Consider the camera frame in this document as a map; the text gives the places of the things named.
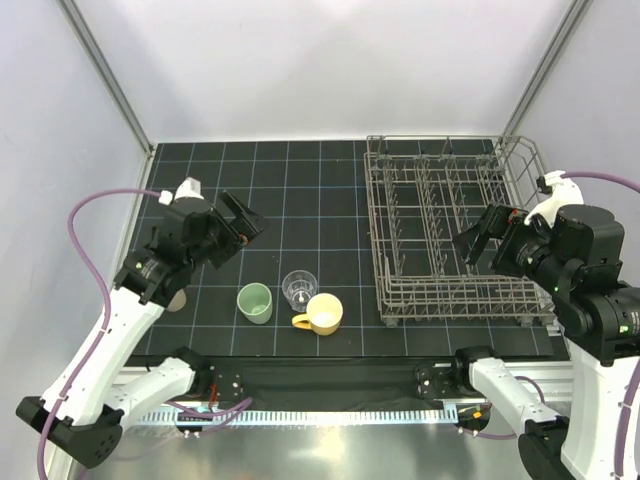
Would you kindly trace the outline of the pale green cup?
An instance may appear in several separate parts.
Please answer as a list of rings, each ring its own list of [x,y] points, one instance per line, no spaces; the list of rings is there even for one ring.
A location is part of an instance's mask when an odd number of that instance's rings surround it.
[[[242,287],[236,304],[242,315],[253,324],[266,324],[272,316],[272,293],[264,284],[250,283]]]

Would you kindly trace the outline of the beige paper cup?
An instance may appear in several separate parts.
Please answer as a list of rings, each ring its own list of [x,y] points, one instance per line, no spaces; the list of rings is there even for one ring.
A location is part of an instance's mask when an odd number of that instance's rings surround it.
[[[176,294],[173,296],[173,298],[167,305],[166,311],[170,313],[178,312],[185,307],[186,303],[187,303],[187,294],[184,289],[180,289],[179,291],[176,292]]]

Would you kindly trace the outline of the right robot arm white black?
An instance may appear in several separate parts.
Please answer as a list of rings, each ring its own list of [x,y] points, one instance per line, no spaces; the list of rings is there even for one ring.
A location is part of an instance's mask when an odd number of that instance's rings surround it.
[[[492,270],[532,281],[551,297],[570,350],[571,410],[561,415],[529,392],[487,346],[456,352],[450,383],[485,397],[518,440],[533,479],[625,479],[639,475],[632,419],[639,389],[639,291],[619,278],[623,226],[603,208],[561,206],[553,221],[489,206],[454,245],[474,264],[490,240]]]

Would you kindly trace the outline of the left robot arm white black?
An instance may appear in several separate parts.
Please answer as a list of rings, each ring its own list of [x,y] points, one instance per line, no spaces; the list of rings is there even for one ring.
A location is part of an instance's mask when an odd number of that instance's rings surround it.
[[[95,326],[58,379],[41,395],[27,396],[16,414],[39,432],[38,448],[54,444],[87,469],[103,463],[123,433],[141,417],[176,397],[201,400],[215,380],[209,360],[188,347],[156,368],[115,387],[114,381],[143,335],[191,282],[201,265],[219,268],[255,240],[266,220],[233,194],[219,200],[226,219],[188,178],[175,192],[153,192],[163,210],[151,239],[130,252],[108,287],[89,268],[103,295]]]

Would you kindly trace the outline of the clear glass tumbler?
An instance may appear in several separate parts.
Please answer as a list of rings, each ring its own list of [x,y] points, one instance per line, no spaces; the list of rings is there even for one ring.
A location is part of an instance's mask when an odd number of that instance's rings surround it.
[[[309,301],[318,293],[316,277],[306,270],[288,273],[282,281],[282,292],[295,312],[305,312]]]

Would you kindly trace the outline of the black grid mat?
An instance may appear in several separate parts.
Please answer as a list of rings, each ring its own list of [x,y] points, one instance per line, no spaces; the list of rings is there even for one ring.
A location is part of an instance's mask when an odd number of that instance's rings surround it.
[[[221,268],[199,270],[187,304],[163,315],[135,347],[160,357],[180,346],[210,356],[443,357],[476,345],[510,359],[563,359],[564,342],[550,325],[507,319],[409,320],[388,326],[376,301],[364,179],[366,141],[165,143],[158,147],[148,187],[198,179],[204,195],[224,190],[264,216],[268,227]],[[295,270],[312,273],[320,293],[343,305],[339,328],[319,336],[292,326],[295,312],[282,292]],[[250,283],[266,285],[273,312],[249,322],[236,299]]]

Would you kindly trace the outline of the yellow mug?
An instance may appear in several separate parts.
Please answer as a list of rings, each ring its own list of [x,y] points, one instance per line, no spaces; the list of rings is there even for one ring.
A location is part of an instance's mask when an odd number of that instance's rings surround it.
[[[320,293],[309,300],[304,313],[292,318],[292,326],[328,336],[339,328],[343,312],[343,305],[335,295]]]

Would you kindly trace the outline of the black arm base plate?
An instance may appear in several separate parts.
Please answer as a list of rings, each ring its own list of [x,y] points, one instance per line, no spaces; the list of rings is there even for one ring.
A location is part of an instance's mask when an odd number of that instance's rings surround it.
[[[224,405],[258,411],[388,412],[486,400],[454,383],[450,357],[210,356]]]

